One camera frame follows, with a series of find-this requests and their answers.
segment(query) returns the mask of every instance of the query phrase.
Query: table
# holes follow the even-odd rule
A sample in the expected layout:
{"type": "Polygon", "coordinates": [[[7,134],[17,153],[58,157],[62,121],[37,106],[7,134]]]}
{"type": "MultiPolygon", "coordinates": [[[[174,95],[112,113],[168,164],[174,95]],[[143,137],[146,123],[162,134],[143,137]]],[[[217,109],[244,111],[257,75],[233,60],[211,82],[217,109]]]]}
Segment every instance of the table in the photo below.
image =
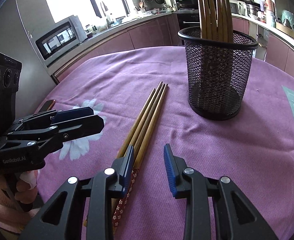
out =
{"type": "Polygon", "coordinates": [[[44,201],[70,176],[89,178],[112,164],[160,81],[169,89],[115,239],[183,238],[185,200],[170,193],[166,143],[204,176],[229,176],[279,239],[288,239],[294,233],[294,78],[255,58],[241,110],[227,121],[204,119],[190,108],[183,47],[125,51],[83,63],[45,100],[55,99],[57,110],[91,106],[105,128],[46,157],[38,177],[44,201]]]}

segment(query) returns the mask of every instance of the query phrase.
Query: chopstick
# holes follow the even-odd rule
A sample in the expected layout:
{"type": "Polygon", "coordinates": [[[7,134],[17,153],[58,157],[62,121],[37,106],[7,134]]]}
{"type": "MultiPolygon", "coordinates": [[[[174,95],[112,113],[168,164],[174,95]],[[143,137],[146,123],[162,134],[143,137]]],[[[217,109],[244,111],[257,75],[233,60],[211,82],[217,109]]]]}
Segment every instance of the chopstick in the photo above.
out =
{"type": "Polygon", "coordinates": [[[158,105],[158,102],[159,102],[160,96],[162,94],[162,91],[164,90],[164,87],[165,87],[165,84],[162,84],[162,86],[161,86],[161,88],[159,90],[159,93],[157,94],[156,100],[154,101],[154,104],[152,105],[151,110],[148,113],[146,121],[145,121],[145,123],[144,123],[144,125],[143,125],[143,127],[141,129],[141,132],[140,132],[140,134],[138,136],[138,139],[137,139],[137,141],[136,141],[136,143],[135,143],[135,145],[133,147],[134,148],[134,153],[135,153],[135,159],[137,158],[138,151],[140,150],[140,146],[142,144],[142,141],[143,141],[144,136],[146,134],[146,131],[148,129],[149,123],[152,120],[152,117],[153,117],[155,109],[156,109],[156,107],[158,105]]]}
{"type": "Polygon", "coordinates": [[[142,129],[142,127],[143,127],[146,119],[147,119],[147,116],[148,116],[148,114],[149,114],[149,112],[150,112],[150,110],[151,110],[151,108],[152,108],[152,106],[154,104],[154,101],[156,99],[157,94],[159,93],[159,90],[160,90],[162,84],[163,84],[163,82],[161,81],[159,83],[157,89],[156,89],[156,92],[152,96],[152,98],[151,98],[151,100],[150,100],[150,102],[148,104],[148,107],[146,108],[146,111],[144,112],[144,114],[143,114],[143,116],[142,116],[142,118],[141,118],[141,120],[140,120],[140,122],[139,122],[139,124],[138,124],[138,126],[136,128],[136,130],[135,130],[135,133],[132,136],[132,139],[130,140],[130,143],[129,143],[130,145],[135,146],[135,143],[136,143],[136,141],[138,139],[138,136],[140,134],[140,131],[141,131],[141,129],[142,129]]]}
{"type": "Polygon", "coordinates": [[[205,12],[206,35],[207,35],[207,39],[211,40],[212,39],[211,24],[210,24],[211,20],[210,20],[210,16],[209,16],[209,9],[208,9],[207,0],[203,0],[203,5],[204,5],[204,12],[205,12]]]}
{"type": "Polygon", "coordinates": [[[144,158],[144,156],[146,154],[146,149],[148,147],[152,132],[154,131],[154,128],[155,128],[155,125],[156,125],[156,122],[157,122],[157,119],[158,119],[158,116],[159,116],[159,113],[160,113],[160,109],[161,109],[162,103],[163,103],[164,98],[165,98],[167,88],[168,88],[168,84],[165,84],[164,89],[163,89],[163,91],[161,93],[161,96],[160,96],[160,100],[157,103],[157,107],[156,107],[156,109],[154,111],[154,114],[152,115],[150,124],[148,125],[146,135],[144,136],[144,139],[143,139],[142,144],[140,146],[137,158],[136,158],[135,163],[133,165],[137,169],[140,168],[140,166],[142,164],[142,161],[143,161],[143,158],[144,158]]]}
{"type": "Polygon", "coordinates": [[[201,38],[233,43],[233,26],[229,0],[198,0],[201,38]]]}
{"type": "Polygon", "coordinates": [[[147,107],[149,105],[149,102],[151,101],[151,99],[152,99],[155,91],[156,91],[156,89],[153,89],[151,91],[151,93],[150,93],[150,95],[149,95],[146,103],[144,104],[144,106],[143,106],[142,110],[140,111],[140,113],[139,113],[136,121],[134,122],[132,128],[130,129],[130,131],[129,131],[129,133],[128,133],[126,139],[125,139],[125,141],[123,142],[122,147],[120,148],[120,150],[119,150],[116,158],[121,158],[121,157],[124,156],[124,154],[125,154],[128,146],[129,146],[129,143],[130,143],[130,141],[131,141],[131,139],[132,139],[132,137],[133,137],[133,135],[134,135],[134,133],[135,133],[135,131],[136,131],[139,123],[140,123],[140,120],[142,119],[142,117],[143,117],[143,115],[144,115],[144,113],[145,113],[145,111],[146,111],[146,109],[147,109],[147,107]]]}
{"type": "MultiPolygon", "coordinates": [[[[154,110],[154,112],[152,114],[152,117],[151,117],[150,123],[148,124],[146,133],[143,136],[142,144],[140,146],[138,155],[137,155],[136,160],[135,160],[134,165],[133,165],[128,193],[123,199],[121,199],[121,200],[119,200],[117,202],[116,210],[113,213],[113,215],[116,217],[116,219],[119,216],[118,211],[119,211],[120,214],[122,214],[122,212],[125,209],[126,204],[128,202],[130,193],[132,191],[132,187],[133,187],[133,185],[135,183],[135,180],[137,178],[140,166],[141,166],[143,158],[144,158],[144,156],[146,154],[146,149],[148,148],[150,138],[151,138],[152,133],[154,131],[154,128],[155,128],[155,125],[156,125],[156,122],[157,122],[157,119],[158,119],[158,116],[159,116],[159,113],[160,113],[160,110],[161,110],[161,106],[162,106],[162,103],[163,103],[164,98],[165,98],[167,88],[168,88],[168,84],[163,84],[161,90],[159,91],[159,96],[157,96],[158,101],[157,101],[157,104],[156,104],[156,108],[155,108],[155,110],[154,110]]],[[[115,232],[117,230],[117,226],[119,225],[119,220],[120,219],[118,219],[116,223],[113,223],[113,232],[114,232],[114,234],[115,234],[115,232]]]]}
{"type": "Polygon", "coordinates": [[[209,7],[210,7],[210,21],[211,21],[211,37],[213,41],[217,41],[217,24],[216,24],[214,0],[209,0],[209,7]]]}
{"type": "Polygon", "coordinates": [[[220,0],[216,0],[217,6],[217,40],[223,41],[223,19],[222,19],[222,5],[220,0]]]}
{"type": "Polygon", "coordinates": [[[204,12],[204,3],[203,0],[198,0],[199,14],[200,14],[200,33],[203,39],[207,39],[206,32],[206,20],[205,20],[205,12],[204,12]]]}
{"type": "Polygon", "coordinates": [[[229,0],[225,0],[225,6],[226,6],[226,16],[227,16],[227,26],[228,26],[228,42],[233,43],[233,27],[232,27],[232,17],[231,17],[231,9],[229,0]]]}
{"type": "MultiPolygon", "coordinates": [[[[167,90],[168,84],[163,84],[162,82],[159,83],[159,86],[157,87],[157,90],[152,95],[152,98],[150,99],[148,106],[145,109],[145,112],[142,114],[142,118],[139,121],[139,124],[137,126],[136,131],[132,135],[132,139],[130,141],[135,141],[134,143],[134,162],[136,163],[137,160],[139,160],[139,167],[142,163],[143,156],[146,152],[146,148],[148,145],[148,142],[150,140],[153,128],[150,128],[150,125],[152,124],[152,127],[155,126],[157,117],[159,115],[160,107],[162,105],[162,102],[164,100],[164,91],[167,90]]],[[[112,199],[112,215],[113,215],[113,228],[114,233],[117,229],[117,226],[119,225],[119,220],[121,218],[121,213],[123,212],[125,205],[127,203],[127,200],[130,196],[130,192],[132,190],[132,185],[135,182],[135,177],[138,174],[138,168],[133,167],[132,173],[131,173],[131,180],[129,185],[129,192],[123,199],[112,199]]]]}

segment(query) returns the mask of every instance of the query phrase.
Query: cabinet handle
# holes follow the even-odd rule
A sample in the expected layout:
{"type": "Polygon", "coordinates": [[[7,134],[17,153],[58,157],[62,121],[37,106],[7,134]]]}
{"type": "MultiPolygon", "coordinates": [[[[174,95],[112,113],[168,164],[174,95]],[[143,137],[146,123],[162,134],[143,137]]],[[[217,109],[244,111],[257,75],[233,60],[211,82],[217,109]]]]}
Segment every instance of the cabinet handle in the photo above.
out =
{"type": "Polygon", "coordinates": [[[184,24],[186,24],[186,23],[199,23],[200,24],[200,22],[183,22],[184,24]]]}

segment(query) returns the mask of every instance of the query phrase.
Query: kitchen counter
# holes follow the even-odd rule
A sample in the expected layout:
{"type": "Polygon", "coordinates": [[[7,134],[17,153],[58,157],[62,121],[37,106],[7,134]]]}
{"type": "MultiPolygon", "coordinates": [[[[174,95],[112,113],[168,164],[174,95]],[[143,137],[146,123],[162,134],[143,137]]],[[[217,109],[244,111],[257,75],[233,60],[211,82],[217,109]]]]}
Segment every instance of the kitchen counter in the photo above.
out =
{"type": "MultiPolygon", "coordinates": [[[[161,14],[156,14],[156,15],[150,15],[150,16],[146,16],[143,18],[134,19],[132,21],[129,21],[129,22],[123,23],[121,25],[115,26],[113,28],[107,29],[101,33],[96,34],[92,38],[85,40],[84,42],[77,45],[69,52],[62,55],[58,60],[56,60],[53,64],[51,64],[48,67],[48,73],[50,75],[54,74],[62,66],[64,66],[68,62],[70,62],[72,59],[74,59],[75,57],[77,57],[79,54],[83,53],[84,51],[86,51],[90,47],[96,46],[96,44],[102,42],[103,40],[106,40],[112,36],[114,37],[118,33],[120,34],[120,33],[124,32],[125,30],[133,28],[134,26],[141,25],[141,24],[144,24],[145,22],[151,21],[151,20],[156,19],[158,17],[163,17],[163,16],[170,15],[170,14],[187,14],[187,13],[199,13],[199,11],[198,10],[194,10],[194,11],[193,10],[186,10],[186,11],[175,11],[175,12],[167,12],[167,13],[161,13],[161,14]]],[[[232,16],[234,18],[248,20],[250,22],[257,24],[258,26],[261,26],[261,27],[267,29],[268,31],[273,33],[275,36],[277,36],[278,38],[280,38],[281,40],[283,40],[284,42],[289,44],[289,46],[294,50],[294,39],[291,38],[290,36],[288,36],[287,34],[281,32],[280,30],[273,28],[271,26],[268,26],[265,23],[262,23],[260,21],[254,20],[250,17],[246,17],[246,16],[243,16],[240,14],[232,14],[232,16]]]]}

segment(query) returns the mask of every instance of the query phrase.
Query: black mesh basket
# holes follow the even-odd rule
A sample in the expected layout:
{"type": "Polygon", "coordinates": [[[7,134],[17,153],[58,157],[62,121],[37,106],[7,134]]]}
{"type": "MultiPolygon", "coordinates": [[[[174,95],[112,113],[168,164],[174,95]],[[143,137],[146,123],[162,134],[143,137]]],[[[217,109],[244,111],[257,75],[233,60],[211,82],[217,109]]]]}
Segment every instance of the black mesh basket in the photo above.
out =
{"type": "Polygon", "coordinates": [[[252,37],[234,31],[234,43],[200,38],[200,27],[178,32],[185,41],[188,72],[188,102],[202,117],[226,120],[240,110],[251,69],[252,37]]]}

